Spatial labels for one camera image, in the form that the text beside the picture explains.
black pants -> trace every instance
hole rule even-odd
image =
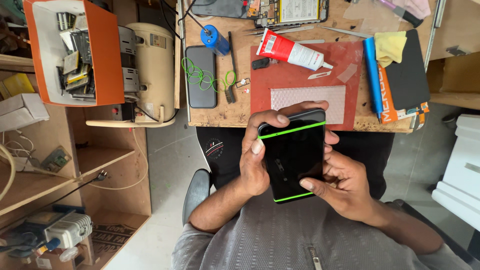
[[[244,128],[196,127],[197,138],[211,170],[212,183],[221,188],[240,175],[241,141]],[[333,149],[367,168],[370,195],[380,199],[385,193],[384,169],[395,134],[381,132],[337,131],[340,142]]]

white box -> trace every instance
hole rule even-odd
[[[48,120],[47,109],[37,93],[19,94],[0,101],[0,132]]]

glue tube cap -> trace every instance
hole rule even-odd
[[[326,67],[326,68],[329,68],[329,69],[333,69],[333,66],[332,66],[332,65],[327,64],[327,63],[325,63],[325,62],[322,64],[322,67]]]

white glue tube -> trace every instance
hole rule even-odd
[[[316,71],[321,66],[332,69],[333,66],[324,62],[324,55],[320,52],[295,43],[265,29],[257,55],[287,61],[294,65],[306,67]]]

black smartphone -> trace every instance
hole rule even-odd
[[[185,69],[192,73],[192,77],[188,78],[188,104],[191,108],[196,109],[212,109],[216,106],[216,92],[213,87],[208,88],[210,85],[210,79],[195,78],[198,76],[198,69],[194,69],[194,66],[203,71],[205,75],[215,77],[215,54],[212,50],[206,46],[189,46],[185,49],[185,57],[192,62],[185,60]]]
[[[288,118],[290,124],[284,128],[267,123],[258,127],[258,137],[265,144],[274,201],[278,204],[315,196],[300,186],[300,180],[321,180],[323,175],[325,111],[304,110]]]

